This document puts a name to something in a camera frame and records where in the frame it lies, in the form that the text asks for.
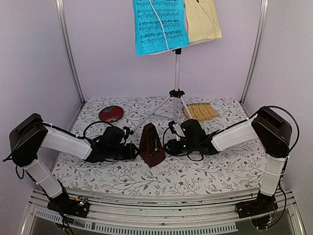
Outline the dark red wooden metronome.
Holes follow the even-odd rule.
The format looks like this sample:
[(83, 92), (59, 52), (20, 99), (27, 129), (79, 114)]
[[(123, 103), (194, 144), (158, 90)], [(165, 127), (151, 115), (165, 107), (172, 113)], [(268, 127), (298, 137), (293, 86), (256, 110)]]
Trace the dark red wooden metronome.
[(139, 154), (148, 167), (154, 167), (165, 160), (165, 151), (161, 145), (156, 127), (148, 123), (143, 127)]

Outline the woven bamboo tray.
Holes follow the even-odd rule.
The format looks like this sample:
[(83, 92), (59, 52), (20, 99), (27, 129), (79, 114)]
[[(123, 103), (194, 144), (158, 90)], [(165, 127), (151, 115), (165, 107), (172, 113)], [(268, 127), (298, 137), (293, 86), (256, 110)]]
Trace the woven bamboo tray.
[(196, 119), (198, 122), (208, 121), (219, 114), (213, 109), (210, 103), (193, 103), (188, 104), (187, 108), (191, 114), (189, 116), (185, 107), (182, 108), (183, 114), (187, 119)]

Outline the white tripod music stand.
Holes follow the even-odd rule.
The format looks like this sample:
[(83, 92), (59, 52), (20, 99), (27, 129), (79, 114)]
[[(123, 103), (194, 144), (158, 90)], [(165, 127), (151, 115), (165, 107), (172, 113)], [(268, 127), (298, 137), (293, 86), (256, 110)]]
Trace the white tripod music stand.
[(178, 102), (180, 101), (183, 107), (187, 112), (187, 116), (189, 118), (193, 118), (191, 112), (189, 111), (187, 104), (183, 98), (185, 92), (179, 88), (179, 81), (180, 81), (180, 62), (181, 62), (181, 52), (182, 48), (174, 49), (173, 52), (175, 53), (175, 77), (174, 77), (174, 89), (169, 92), (169, 95), (160, 103), (158, 104), (146, 117), (131, 131), (130, 134), (134, 134), (134, 132), (144, 124), (152, 115), (155, 115), (156, 111), (158, 111), (169, 99), (173, 99), (173, 121), (177, 121), (178, 117)]

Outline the left aluminium frame post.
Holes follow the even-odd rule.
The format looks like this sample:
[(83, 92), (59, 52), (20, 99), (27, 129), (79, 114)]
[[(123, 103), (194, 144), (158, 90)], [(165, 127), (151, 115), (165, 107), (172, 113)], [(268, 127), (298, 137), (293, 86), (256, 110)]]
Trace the left aluminium frame post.
[(66, 52), (67, 61), (68, 61), (70, 73), (72, 76), (73, 84), (74, 84), (79, 102), (81, 103), (81, 105), (84, 105), (86, 101), (85, 101), (85, 97), (83, 94), (81, 83), (79, 81), (77, 69), (75, 66), (74, 56), (73, 56), (72, 48), (70, 44), (65, 9), (64, 9), (64, 1), (56, 0), (55, 2), (56, 2), (58, 21), (59, 21), (60, 30), (61, 30), (61, 36), (64, 42), (65, 52)]

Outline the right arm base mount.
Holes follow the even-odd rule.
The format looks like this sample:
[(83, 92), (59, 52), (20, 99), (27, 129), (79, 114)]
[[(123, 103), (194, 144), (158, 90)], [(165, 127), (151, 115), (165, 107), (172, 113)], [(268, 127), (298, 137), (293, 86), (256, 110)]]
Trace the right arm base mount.
[(239, 218), (247, 218), (261, 215), (263, 213), (273, 212), (273, 215), (266, 215), (251, 220), (251, 224), (259, 231), (267, 230), (276, 225), (283, 217), (287, 207), (287, 195), (282, 191), (284, 196), (284, 207), (281, 215), (277, 218), (278, 204), (275, 196), (266, 196), (258, 192), (257, 198), (249, 201), (239, 202), (235, 205), (235, 212)]

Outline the right aluminium frame post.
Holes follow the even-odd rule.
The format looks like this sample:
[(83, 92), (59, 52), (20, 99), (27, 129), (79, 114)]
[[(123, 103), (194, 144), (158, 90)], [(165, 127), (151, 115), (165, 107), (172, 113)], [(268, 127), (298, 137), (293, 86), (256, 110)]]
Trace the right aluminium frame post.
[(240, 103), (242, 106), (245, 106), (247, 102), (248, 93), (249, 93), (253, 76), (254, 76), (254, 72), (256, 69), (257, 60), (258, 60), (261, 43), (262, 43), (262, 38), (263, 38), (265, 26), (266, 26), (268, 3), (269, 3), (269, 0), (261, 0), (254, 47), (252, 50), (252, 56), (251, 56), (250, 64), (248, 67), (245, 84), (244, 84), (243, 91), (242, 91), (241, 98), (240, 98)]

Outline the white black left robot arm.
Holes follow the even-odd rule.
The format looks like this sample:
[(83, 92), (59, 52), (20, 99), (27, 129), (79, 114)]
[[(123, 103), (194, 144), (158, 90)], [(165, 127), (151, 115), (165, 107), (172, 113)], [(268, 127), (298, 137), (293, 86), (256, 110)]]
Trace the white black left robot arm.
[(120, 129), (107, 123), (104, 133), (97, 137), (87, 137), (86, 131), (77, 136), (46, 123), (39, 114), (33, 113), (10, 132), (11, 152), (4, 160), (22, 168), (48, 197), (54, 199), (54, 205), (61, 212), (69, 212), (72, 200), (64, 195), (61, 183), (39, 159), (38, 152), (49, 149), (92, 164), (134, 160), (139, 155), (139, 148), (127, 142), (129, 133), (128, 127)]

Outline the aluminium frame post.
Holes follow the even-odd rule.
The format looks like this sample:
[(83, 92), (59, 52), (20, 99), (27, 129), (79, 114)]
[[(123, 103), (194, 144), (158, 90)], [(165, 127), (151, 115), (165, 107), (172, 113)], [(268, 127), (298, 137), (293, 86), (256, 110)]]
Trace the aluminium frame post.
[(258, 60), (261, 43), (262, 43), (262, 38), (263, 38), (265, 26), (266, 26), (268, 3), (269, 3), (269, 0), (261, 0), (254, 47), (252, 50), (252, 56), (251, 56), (250, 64), (248, 67), (245, 84), (244, 84), (243, 91), (242, 91), (241, 98), (240, 98), (240, 103), (242, 106), (245, 106), (247, 102), (248, 93), (249, 93), (253, 76), (254, 76), (254, 72), (256, 69), (257, 60)]
[(83, 94), (81, 83), (79, 81), (77, 69), (75, 66), (74, 56), (73, 56), (72, 48), (70, 44), (65, 9), (64, 9), (64, 1), (56, 0), (55, 2), (56, 2), (58, 21), (59, 21), (60, 30), (61, 30), (61, 36), (64, 42), (65, 52), (66, 52), (67, 61), (68, 61), (70, 73), (72, 76), (73, 84), (74, 84), (79, 102), (81, 103), (81, 105), (84, 105), (86, 101), (85, 101), (85, 97)]

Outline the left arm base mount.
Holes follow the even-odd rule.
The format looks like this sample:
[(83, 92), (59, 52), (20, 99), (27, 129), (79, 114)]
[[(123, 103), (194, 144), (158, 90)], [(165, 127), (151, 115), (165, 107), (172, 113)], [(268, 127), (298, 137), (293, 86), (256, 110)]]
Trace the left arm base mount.
[(78, 196), (75, 199), (71, 199), (66, 192), (62, 192), (55, 198), (49, 197), (47, 208), (61, 214), (87, 218), (90, 203), (86, 197)]

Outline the red floral round box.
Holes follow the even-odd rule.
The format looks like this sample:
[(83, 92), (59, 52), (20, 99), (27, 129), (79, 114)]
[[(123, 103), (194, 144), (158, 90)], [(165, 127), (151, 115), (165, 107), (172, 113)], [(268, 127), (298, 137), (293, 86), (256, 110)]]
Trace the red floral round box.
[(102, 109), (99, 119), (106, 122), (115, 122), (123, 117), (124, 110), (120, 106), (112, 105)]

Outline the front aluminium rail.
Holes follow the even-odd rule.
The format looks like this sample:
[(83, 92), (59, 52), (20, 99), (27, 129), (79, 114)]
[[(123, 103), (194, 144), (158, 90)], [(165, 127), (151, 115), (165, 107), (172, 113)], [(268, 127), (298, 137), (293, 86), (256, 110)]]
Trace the front aluminium rail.
[(71, 217), (71, 232), (107, 235), (304, 235), (306, 230), (290, 190), (277, 191), (273, 227), (258, 230), (252, 218), (240, 218), (239, 202), (257, 190), (212, 195), (134, 196), (68, 189), (70, 197), (89, 199), (86, 218)]

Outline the blue sheet music page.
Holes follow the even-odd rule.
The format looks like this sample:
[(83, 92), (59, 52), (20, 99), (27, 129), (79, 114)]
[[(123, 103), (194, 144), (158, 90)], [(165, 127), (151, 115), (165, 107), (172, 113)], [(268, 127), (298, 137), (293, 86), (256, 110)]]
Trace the blue sheet music page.
[(134, 0), (137, 56), (167, 52), (190, 44), (182, 0)]

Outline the yellow paper sheet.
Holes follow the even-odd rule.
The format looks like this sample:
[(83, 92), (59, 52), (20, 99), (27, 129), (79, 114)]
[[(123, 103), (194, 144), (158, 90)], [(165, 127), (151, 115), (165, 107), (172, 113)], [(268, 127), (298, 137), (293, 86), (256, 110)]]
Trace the yellow paper sheet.
[(190, 43), (222, 38), (214, 0), (185, 0), (184, 3)]

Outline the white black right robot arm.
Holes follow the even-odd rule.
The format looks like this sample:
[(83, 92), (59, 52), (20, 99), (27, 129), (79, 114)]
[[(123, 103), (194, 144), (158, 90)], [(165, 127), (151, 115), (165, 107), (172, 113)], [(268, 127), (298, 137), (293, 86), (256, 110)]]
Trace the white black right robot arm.
[(253, 209), (256, 213), (264, 213), (272, 205), (270, 197), (275, 194), (286, 161), (297, 144), (296, 141), (291, 143), (291, 124), (277, 110), (295, 120), (286, 109), (269, 105), (261, 107), (250, 117), (210, 134), (195, 119), (180, 124), (172, 121), (168, 130), (176, 137), (164, 143), (164, 150), (171, 156), (189, 156), (198, 152), (204, 157), (256, 141), (266, 157), (266, 165), (259, 189), (261, 196), (253, 202)]

